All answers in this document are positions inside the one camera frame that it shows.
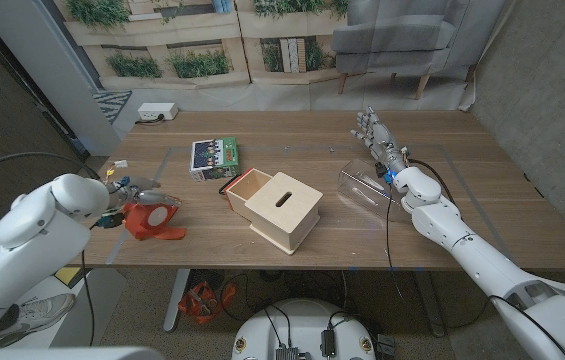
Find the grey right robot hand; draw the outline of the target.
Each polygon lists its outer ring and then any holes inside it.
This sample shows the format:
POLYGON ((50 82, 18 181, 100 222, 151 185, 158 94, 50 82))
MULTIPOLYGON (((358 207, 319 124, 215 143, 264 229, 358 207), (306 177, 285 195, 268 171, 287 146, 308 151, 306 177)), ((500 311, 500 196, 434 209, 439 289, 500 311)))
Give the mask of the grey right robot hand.
POLYGON ((406 168, 397 141, 371 107, 365 113, 358 112, 356 121, 359 129, 352 130, 351 134, 364 143, 377 162, 395 173, 406 168))

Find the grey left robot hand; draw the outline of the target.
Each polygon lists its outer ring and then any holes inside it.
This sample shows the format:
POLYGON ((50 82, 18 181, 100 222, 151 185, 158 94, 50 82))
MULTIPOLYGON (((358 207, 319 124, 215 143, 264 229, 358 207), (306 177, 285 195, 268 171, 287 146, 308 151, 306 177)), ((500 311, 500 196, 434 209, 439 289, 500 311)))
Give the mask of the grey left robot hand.
POLYGON ((181 206, 179 198, 159 192, 160 187, 159 182, 139 176, 113 181, 106 185, 109 192, 106 210, 117 211, 127 204, 181 206))

